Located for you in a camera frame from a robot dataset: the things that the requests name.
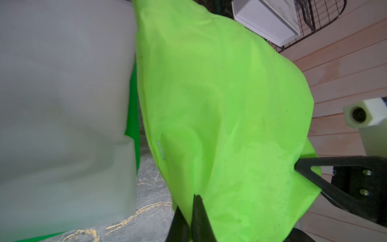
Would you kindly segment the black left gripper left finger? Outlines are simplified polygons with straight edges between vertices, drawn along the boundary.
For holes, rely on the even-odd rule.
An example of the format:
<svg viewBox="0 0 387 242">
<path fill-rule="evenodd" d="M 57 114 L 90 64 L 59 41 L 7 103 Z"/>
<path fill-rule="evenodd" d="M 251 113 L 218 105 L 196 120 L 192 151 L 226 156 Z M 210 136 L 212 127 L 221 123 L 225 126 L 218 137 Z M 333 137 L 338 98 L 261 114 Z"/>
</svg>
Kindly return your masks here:
<svg viewBox="0 0 387 242">
<path fill-rule="evenodd" d="M 177 207 L 166 242 L 189 242 L 189 225 Z"/>
</svg>

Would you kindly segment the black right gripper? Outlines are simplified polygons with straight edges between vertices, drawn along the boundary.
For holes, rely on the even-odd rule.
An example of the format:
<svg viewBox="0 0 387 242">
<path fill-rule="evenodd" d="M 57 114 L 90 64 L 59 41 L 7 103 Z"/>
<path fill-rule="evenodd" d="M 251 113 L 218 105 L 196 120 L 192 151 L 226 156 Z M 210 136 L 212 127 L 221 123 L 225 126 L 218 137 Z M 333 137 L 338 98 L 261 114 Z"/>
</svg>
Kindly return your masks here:
<svg viewBox="0 0 387 242">
<path fill-rule="evenodd" d="M 331 182 L 312 168 L 331 166 Z M 301 158 L 294 169 L 321 189 L 334 206 L 387 226 L 387 159 L 380 156 Z"/>
</svg>

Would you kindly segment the light green raincoat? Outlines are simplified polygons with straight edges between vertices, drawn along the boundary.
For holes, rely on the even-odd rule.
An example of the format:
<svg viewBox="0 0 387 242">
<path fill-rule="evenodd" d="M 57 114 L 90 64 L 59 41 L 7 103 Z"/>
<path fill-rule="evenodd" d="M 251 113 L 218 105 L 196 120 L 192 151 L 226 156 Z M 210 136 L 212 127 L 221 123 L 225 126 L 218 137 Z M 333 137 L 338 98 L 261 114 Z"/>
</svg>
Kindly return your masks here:
<svg viewBox="0 0 387 242">
<path fill-rule="evenodd" d="M 282 242 L 320 190 L 298 174 L 315 157 L 314 100 L 290 60 L 194 1 L 133 1 L 147 141 L 188 223 L 201 196 L 219 242 Z"/>
</svg>

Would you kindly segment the white raincoat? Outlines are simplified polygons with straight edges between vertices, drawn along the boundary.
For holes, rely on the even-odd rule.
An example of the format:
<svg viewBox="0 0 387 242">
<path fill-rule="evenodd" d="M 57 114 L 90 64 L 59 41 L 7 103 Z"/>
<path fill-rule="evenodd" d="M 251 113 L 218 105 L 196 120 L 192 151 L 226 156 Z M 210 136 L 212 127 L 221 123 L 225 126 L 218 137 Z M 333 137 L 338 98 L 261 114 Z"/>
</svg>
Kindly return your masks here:
<svg viewBox="0 0 387 242">
<path fill-rule="evenodd" d="M 134 213 L 136 31 L 128 1 L 1 1 L 1 241 Z"/>
</svg>

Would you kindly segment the green plastic perforated basket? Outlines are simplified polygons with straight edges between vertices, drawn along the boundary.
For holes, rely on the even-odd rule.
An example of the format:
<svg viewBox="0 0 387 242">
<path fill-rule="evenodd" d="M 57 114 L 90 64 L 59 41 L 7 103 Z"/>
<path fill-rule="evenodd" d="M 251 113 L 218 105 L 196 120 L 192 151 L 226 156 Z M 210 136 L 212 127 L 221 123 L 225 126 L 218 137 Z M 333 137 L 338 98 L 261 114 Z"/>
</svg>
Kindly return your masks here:
<svg viewBox="0 0 387 242">
<path fill-rule="evenodd" d="M 68 176 L 49 178 L 22 199 L 15 232 L 19 242 L 39 242 L 83 227 L 113 223 L 136 207 L 140 166 L 137 70 L 130 79 L 125 139 L 109 147 L 93 146 L 92 165 Z"/>
</svg>

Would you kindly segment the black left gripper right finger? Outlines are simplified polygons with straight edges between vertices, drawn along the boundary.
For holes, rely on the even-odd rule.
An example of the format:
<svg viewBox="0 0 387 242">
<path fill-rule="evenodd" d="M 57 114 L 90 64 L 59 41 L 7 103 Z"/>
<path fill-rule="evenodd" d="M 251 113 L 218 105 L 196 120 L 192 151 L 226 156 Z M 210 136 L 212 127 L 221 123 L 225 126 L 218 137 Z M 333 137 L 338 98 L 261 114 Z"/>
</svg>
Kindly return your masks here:
<svg viewBox="0 0 387 242">
<path fill-rule="evenodd" d="M 217 242 L 200 195 L 194 195 L 191 233 L 194 242 Z"/>
</svg>

